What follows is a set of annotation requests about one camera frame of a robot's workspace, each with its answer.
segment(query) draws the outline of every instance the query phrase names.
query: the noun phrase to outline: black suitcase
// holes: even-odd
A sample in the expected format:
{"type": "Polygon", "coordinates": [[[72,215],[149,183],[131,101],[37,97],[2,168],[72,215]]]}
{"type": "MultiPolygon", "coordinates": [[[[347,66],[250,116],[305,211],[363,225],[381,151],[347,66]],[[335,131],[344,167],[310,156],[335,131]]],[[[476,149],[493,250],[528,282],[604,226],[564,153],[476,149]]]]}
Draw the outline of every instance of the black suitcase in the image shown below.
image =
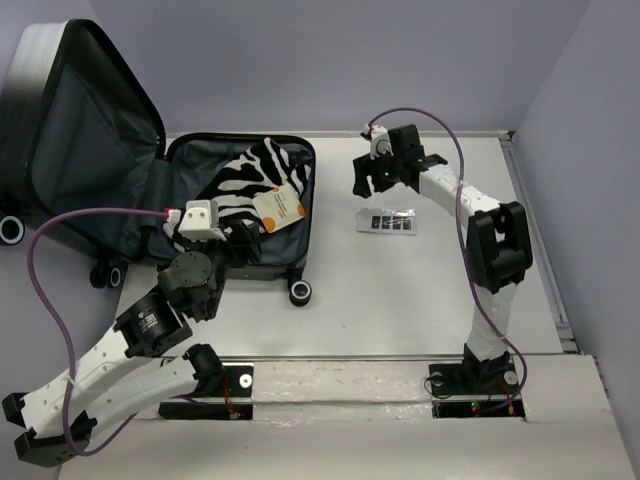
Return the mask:
{"type": "MultiPolygon", "coordinates": [[[[222,166],[264,137],[193,133],[167,149],[160,115],[97,24],[32,25],[0,95],[0,243],[20,241],[21,219],[38,227],[81,208],[183,207],[222,166]]],[[[292,162],[311,167],[300,199],[307,216],[262,235],[261,262],[232,276],[286,278],[291,289],[306,264],[316,159],[302,138],[270,137],[292,162]]],[[[81,248],[86,242],[77,241],[79,234],[97,247],[98,265],[91,272],[96,287],[119,283],[113,263],[118,259],[168,264],[177,254],[157,219],[84,217],[66,227],[67,243],[81,248]]]]}

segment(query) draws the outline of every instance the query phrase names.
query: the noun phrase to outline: zebra striped cloth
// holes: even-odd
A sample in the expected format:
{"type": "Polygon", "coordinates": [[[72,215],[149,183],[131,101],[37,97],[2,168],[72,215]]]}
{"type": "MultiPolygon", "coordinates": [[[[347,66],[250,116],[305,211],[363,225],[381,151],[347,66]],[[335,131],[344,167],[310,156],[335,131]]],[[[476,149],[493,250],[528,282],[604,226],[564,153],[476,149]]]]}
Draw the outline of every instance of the zebra striped cloth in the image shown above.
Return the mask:
{"type": "MultiPolygon", "coordinates": [[[[262,194],[289,183],[298,198],[307,188],[311,167],[290,161],[287,152],[270,137],[247,149],[239,158],[220,169],[214,179],[198,195],[197,200],[215,200],[220,223],[241,220],[250,226],[258,222],[260,233],[266,230],[252,200],[262,194]]],[[[164,225],[165,234],[176,241],[178,225],[164,225]]]]}

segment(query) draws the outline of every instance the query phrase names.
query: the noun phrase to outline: black motor joint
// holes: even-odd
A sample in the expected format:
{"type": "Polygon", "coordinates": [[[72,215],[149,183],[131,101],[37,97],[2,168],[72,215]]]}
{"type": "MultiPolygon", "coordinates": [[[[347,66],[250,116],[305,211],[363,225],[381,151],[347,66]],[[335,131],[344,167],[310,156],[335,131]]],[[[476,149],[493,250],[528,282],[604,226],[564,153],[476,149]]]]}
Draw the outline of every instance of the black motor joint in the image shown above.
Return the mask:
{"type": "Polygon", "coordinates": [[[387,131],[391,143],[391,154],[371,158],[363,155],[353,160],[355,184],[353,194],[362,198],[369,198],[371,188],[382,193],[397,183],[413,188],[419,192],[420,173],[437,164],[447,164],[440,155],[425,156],[424,147],[420,143],[420,135],[415,125],[392,128],[387,131]]]}
{"type": "Polygon", "coordinates": [[[196,322],[215,318],[227,273],[259,262],[262,257],[258,225],[241,221],[221,224],[226,241],[192,242],[158,274],[158,286],[169,304],[196,322]]]}
{"type": "Polygon", "coordinates": [[[524,207],[510,202],[489,212],[476,212],[469,218],[466,249],[476,285],[496,294],[510,283],[520,283],[533,265],[524,207]],[[499,241],[496,233],[504,238],[499,241]]]}

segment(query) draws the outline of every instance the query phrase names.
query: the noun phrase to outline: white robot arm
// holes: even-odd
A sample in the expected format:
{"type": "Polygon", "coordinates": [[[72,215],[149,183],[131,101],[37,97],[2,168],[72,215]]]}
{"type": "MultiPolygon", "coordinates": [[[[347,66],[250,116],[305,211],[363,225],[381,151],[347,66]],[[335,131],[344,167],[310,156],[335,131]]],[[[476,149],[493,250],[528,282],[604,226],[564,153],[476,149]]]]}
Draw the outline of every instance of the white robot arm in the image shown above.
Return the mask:
{"type": "MultiPolygon", "coordinates": [[[[403,183],[455,216],[458,175],[439,155],[424,154],[415,125],[391,130],[367,125],[362,136],[371,146],[369,154],[353,161],[355,195],[371,196],[369,181],[375,192],[403,183]]],[[[524,208],[518,202],[502,203],[467,183],[462,185],[460,204],[476,292],[485,312],[506,335],[517,284],[533,263],[524,208]]],[[[446,394],[486,391],[487,385],[511,368],[507,350],[476,306],[465,360],[460,372],[455,373],[459,378],[450,378],[449,382],[457,385],[446,394]]]]}
{"type": "Polygon", "coordinates": [[[228,237],[218,226],[214,201],[188,202],[184,215],[168,209],[168,224],[188,246],[158,274],[158,286],[120,315],[105,335],[76,362],[70,397],[69,370],[31,393],[2,401],[9,422],[26,431],[14,442],[18,458],[54,467],[76,456],[65,438],[68,408],[71,438],[85,449],[91,437],[160,400],[177,395],[209,396],[219,389],[224,368],[210,345],[193,345],[164,367],[121,380],[192,334],[196,322],[216,316],[227,271],[261,256],[257,226],[241,222],[228,237]]]}

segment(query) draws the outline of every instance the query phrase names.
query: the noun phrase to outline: white table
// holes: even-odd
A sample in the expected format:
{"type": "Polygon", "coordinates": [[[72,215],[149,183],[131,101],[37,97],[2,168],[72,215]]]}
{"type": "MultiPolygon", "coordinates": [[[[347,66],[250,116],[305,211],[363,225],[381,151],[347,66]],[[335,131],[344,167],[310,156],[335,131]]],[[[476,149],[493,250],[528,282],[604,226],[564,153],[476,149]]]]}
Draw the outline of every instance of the white table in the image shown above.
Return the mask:
{"type": "Polygon", "coordinates": [[[529,368],[523,422],[433,419],[427,362],[258,363],[254,420],[134,421],[60,480],[632,480],[592,359],[529,368]]]}
{"type": "MultiPolygon", "coordinates": [[[[311,248],[304,278],[313,286],[305,308],[289,303],[283,281],[229,281],[215,320],[194,326],[192,343],[211,343],[225,357],[382,357],[459,355],[473,303],[453,219],[412,190],[396,186],[370,200],[351,193],[351,160],[367,151],[360,138],[311,138],[317,152],[311,248]],[[419,234],[357,233],[360,206],[416,208],[419,234]]],[[[457,169],[451,140],[423,138],[457,169]]],[[[515,199],[496,138],[463,138],[467,179],[485,193],[515,199]]],[[[152,267],[132,265],[119,312],[155,284],[152,267]]],[[[513,307],[510,336],[523,352],[561,346],[534,264],[513,307]]]]}
{"type": "MultiPolygon", "coordinates": [[[[100,455],[65,464],[60,479],[631,480],[598,372],[591,358],[562,353],[535,265],[516,297],[510,333],[524,352],[548,354],[527,356],[527,422],[432,417],[422,385],[429,361],[416,356],[459,355],[472,312],[453,220],[405,188],[373,202],[353,197],[351,159],[364,142],[311,141],[318,153],[305,273],[311,303],[290,305],[283,282],[230,281],[218,317],[195,325],[194,336],[173,351],[207,342],[222,356],[261,360],[253,421],[154,420],[150,408],[100,455]],[[356,233],[362,205],[417,208],[419,235],[356,233]],[[319,358],[287,361],[294,357],[319,358]]],[[[448,140],[423,141],[427,151],[455,160],[448,140]]],[[[462,144],[469,181],[515,198],[499,142],[462,144]]],[[[153,267],[132,266],[119,310],[155,278],[153,267]]]]}

